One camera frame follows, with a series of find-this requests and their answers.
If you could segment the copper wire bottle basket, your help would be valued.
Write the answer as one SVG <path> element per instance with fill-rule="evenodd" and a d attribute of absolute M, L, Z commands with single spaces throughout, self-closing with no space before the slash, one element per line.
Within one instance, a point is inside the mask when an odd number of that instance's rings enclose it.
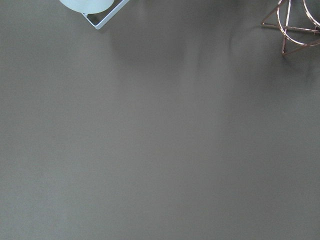
<path fill-rule="evenodd" d="M 261 20 L 264 28 L 282 34 L 281 55 L 320 45 L 320 2 L 318 0 L 279 0 Z"/>

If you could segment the white cup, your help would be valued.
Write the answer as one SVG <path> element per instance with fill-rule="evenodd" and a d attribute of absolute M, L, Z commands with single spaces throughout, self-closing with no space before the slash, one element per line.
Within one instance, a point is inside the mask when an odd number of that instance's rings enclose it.
<path fill-rule="evenodd" d="M 114 0 L 60 0 L 67 8 L 84 14 L 96 14 L 107 10 Z"/>

